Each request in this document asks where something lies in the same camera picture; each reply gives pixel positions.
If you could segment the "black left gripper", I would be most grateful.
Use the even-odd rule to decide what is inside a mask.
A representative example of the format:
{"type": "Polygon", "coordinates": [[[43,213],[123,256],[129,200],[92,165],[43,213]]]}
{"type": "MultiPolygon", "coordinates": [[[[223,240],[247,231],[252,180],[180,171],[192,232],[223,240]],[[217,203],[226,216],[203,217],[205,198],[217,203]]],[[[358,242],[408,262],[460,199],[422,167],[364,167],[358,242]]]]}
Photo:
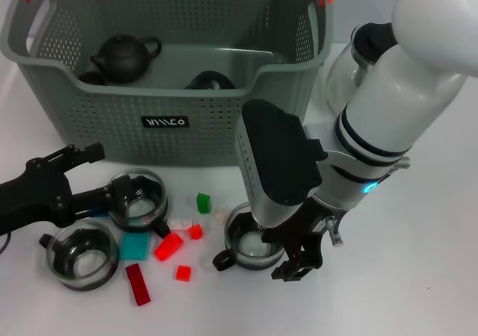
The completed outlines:
{"type": "MultiPolygon", "coordinates": [[[[65,172],[103,159],[103,145],[94,143],[84,149],[69,144],[28,161],[23,174],[1,184],[1,234],[40,221],[57,227],[71,224],[66,204],[72,192],[65,172]]],[[[114,209],[127,196],[131,196],[131,178],[124,175],[104,187],[73,195],[70,211],[75,217],[93,217],[114,209]]]]}

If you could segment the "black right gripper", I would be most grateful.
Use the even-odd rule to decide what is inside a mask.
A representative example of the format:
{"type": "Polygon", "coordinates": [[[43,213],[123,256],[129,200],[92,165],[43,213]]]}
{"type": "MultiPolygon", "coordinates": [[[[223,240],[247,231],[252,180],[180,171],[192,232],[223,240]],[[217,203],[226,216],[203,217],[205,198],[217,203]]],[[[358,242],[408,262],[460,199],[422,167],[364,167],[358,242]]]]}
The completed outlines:
{"type": "Polygon", "coordinates": [[[313,197],[307,198],[298,211],[289,219],[291,226],[283,223],[274,228],[265,228],[263,243],[284,244],[289,260],[282,262],[271,273],[272,280],[300,281],[312,270],[323,265],[322,238],[327,227],[319,227],[335,218],[335,211],[313,197]]]}

